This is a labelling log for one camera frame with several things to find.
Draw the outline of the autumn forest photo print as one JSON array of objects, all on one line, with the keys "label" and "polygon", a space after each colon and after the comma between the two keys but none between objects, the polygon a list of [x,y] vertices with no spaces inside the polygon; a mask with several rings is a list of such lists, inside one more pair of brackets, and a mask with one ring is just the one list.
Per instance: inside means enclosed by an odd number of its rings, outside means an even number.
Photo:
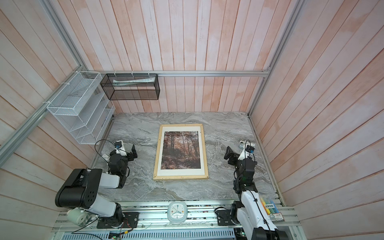
[{"label": "autumn forest photo print", "polygon": [[162,170],[200,169],[201,167],[199,132],[165,132]]}]

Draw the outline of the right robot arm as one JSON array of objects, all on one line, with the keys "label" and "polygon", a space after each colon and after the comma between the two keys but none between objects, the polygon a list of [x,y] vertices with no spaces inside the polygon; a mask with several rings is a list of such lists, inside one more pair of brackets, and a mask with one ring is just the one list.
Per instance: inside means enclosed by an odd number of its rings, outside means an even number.
[{"label": "right robot arm", "polygon": [[224,155],[228,164],[235,167],[234,191],[239,197],[232,204],[231,219],[242,226],[248,240],[287,240],[287,233],[280,231],[267,214],[254,183],[257,162],[252,159],[253,149],[247,146],[237,154],[227,147]]}]

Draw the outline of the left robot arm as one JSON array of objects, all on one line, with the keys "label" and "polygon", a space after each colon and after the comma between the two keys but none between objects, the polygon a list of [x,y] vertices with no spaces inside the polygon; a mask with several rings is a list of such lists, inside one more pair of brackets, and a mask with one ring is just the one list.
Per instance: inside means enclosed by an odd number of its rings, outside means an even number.
[{"label": "left robot arm", "polygon": [[115,149],[107,160],[109,171],[74,169],[56,194],[56,206],[82,209],[98,215],[112,228],[121,227],[125,222],[121,205],[105,199],[98,194],[98,190],[123,188],[130,174],[128,163],[137,157],[135,146],[127,152],[122,141],[115,142]]}]

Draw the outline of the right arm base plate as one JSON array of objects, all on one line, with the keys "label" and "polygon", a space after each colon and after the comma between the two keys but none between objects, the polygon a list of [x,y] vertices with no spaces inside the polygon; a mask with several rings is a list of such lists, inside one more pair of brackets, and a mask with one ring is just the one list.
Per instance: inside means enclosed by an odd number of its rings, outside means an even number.
[{"label": "right arm base plate", "polygon": [[238,225],[238,223],[236,223],[232,219],[230,210],[218,209],[218,210],[215,210],[215,214],[217,216],[217,223],[219,226],[237,226]]}]

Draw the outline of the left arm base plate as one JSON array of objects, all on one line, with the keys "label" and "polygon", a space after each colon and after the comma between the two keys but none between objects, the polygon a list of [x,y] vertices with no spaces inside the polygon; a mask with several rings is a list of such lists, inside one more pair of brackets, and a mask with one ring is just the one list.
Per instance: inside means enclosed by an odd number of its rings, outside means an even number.
[{"label": "left arm base plate", "polygon": [[100,218],[97,229],[118,229],[129,228],[134,229],[138,225],[139,212],[122,212],[109,218]]}]

